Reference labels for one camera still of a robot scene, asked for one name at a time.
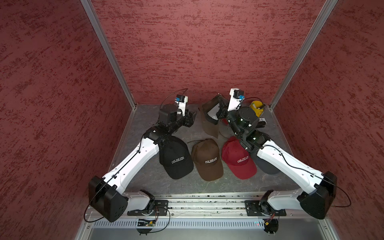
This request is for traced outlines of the red baseball cap front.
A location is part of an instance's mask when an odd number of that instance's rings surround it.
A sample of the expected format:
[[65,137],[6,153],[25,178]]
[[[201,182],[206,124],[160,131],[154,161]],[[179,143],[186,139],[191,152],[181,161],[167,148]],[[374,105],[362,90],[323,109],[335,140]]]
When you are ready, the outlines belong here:
[[257,173],[257,166],[240,141],[232,136],[222,147],[222,160],[231,172],[241,180],[247,180]]

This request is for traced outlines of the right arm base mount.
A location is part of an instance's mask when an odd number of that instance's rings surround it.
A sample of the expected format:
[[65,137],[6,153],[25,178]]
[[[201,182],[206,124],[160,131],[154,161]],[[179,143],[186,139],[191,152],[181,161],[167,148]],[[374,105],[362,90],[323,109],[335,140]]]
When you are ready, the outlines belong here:
[[266,201],[245,201],[248,217],[285,217],[286,210],[275,210]]

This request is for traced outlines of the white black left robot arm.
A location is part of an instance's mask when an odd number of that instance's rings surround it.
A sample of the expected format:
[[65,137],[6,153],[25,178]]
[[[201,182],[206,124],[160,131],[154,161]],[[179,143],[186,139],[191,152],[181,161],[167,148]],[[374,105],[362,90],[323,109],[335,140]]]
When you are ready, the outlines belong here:
[[157,123],[141,137],[136,148],[102,178],[94,176],[88,185],[89,206],[113,223],[126,211],[146,210],[153,197],[145,192],[125,193],[139,170],[155,155],[174,180],[187,176],[194,163],[187,144],[173,134],[180,127],[191,127],[197,113],[187,109],[186,102],[175,102],[160,108]]

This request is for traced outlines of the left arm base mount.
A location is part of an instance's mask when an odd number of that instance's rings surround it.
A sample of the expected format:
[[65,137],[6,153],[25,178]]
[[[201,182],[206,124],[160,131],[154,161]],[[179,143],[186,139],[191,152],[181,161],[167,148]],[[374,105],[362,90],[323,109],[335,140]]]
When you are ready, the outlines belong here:
[[159,217],[168,214],[168,200],[150,200],[144,210],[128,211],[127,216]]

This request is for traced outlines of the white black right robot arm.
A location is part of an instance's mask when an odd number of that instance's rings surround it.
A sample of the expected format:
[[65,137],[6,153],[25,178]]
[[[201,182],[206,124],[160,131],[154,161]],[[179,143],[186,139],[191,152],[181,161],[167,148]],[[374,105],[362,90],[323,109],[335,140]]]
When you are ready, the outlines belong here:
[[258,130],[259,118],[251,107],[231,109],[219,101],[206,116],[215,122],[227,120],[250,155],[256,154],[299,186],[293,191],[268,190],[259,202],[263,215],[272,216],[280,210],[303,210],[319,220],[326,217],[337,193],[337,177],[333,173],[313,169],[280,148],[269,135]]

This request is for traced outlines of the dark grey baseball cap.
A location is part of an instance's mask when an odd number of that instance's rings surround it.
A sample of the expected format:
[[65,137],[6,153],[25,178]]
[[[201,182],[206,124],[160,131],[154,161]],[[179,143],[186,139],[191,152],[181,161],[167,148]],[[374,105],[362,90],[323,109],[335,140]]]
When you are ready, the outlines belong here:
[[257,167],[268,175],[276,175],[281,172],[278,168],[276,168],[266,160],[258,157],[257,152],[251,153],[251,158],[253,159]]

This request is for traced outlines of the brown baseball cap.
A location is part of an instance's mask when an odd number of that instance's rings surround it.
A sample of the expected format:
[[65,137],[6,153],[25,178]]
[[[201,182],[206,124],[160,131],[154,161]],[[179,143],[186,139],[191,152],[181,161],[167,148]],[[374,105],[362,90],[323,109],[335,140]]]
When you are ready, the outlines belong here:
[[215,140],[194,140],[188,144],[192,146],[192,160],[204,181],[215,181],[224,175],[220,149]]
[[233,136],[233,131],[231,130],[226,118],[219,120],[216,116],[216,113],[219,110],[219,100],[227,99],[218,94],[210,101],[199,106],[202,127],[206,134],[214,138],[218,139],[219,135],[221,135],[222,137],[228,139]]

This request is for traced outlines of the black baseball cap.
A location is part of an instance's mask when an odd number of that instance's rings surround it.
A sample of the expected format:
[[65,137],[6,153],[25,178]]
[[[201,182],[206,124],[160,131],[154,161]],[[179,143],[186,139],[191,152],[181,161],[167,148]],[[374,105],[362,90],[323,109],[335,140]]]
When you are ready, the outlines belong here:
[[160,164],[174,180],[187,176],[194,169],[187,144],[174,136],[169,137],[160,148]]

